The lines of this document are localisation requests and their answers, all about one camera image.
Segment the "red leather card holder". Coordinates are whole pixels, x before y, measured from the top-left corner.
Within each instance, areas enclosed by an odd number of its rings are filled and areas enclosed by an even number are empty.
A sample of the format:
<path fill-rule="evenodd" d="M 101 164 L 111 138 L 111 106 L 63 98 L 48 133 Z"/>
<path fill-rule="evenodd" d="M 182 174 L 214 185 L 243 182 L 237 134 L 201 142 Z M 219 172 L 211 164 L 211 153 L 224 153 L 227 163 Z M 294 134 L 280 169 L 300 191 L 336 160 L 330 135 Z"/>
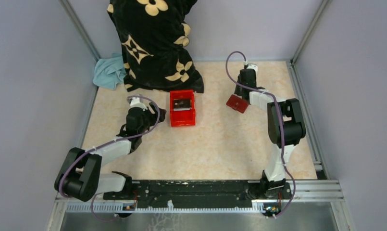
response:
<path fill-rule="evenodd" d="M 232 94 L 227 100 L 226 105 L 243 114 L 249 106 L 249 103 L 246 100 Z"/>

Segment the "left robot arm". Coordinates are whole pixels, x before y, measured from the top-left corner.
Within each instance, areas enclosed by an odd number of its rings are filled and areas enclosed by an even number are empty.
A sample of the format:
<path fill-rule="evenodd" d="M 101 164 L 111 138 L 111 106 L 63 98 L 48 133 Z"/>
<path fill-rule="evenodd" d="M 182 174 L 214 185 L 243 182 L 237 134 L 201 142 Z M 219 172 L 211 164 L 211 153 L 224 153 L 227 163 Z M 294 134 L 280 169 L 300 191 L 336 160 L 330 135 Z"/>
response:
<path fill-rule="evenodd" d="M 126 122 L 114 140 L 89 151 L 77 147 L 69 150 L 56 177 L 55 190 L 83 202 L 101 193 L 130 198 L 134 192 L 131 176 L 118 171 L 102 174 L 101 168 L 134 152 L 141 145 L 142 136 L 163 122 L 165 115 L 166 110 L 154 103 L 129 108 Z"/>

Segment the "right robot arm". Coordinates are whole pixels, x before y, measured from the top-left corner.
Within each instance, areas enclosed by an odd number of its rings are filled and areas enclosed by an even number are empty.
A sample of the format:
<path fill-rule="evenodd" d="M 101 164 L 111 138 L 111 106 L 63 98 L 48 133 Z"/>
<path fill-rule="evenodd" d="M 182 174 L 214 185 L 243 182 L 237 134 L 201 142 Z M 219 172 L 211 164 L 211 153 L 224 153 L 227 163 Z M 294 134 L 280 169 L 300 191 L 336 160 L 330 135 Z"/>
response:
<path fill-rule="evenodd" d="M 256 70 L 241 69 L 235 95 L 267 113 L 268 137 L 273 145 L 271 159 L 263 171 L 260 192 L 273 198 L 286 184 L 286 166 L 306 127 L 300 102 L 296 98 L 281 99 L 266 89 L 256 87 Z"/>

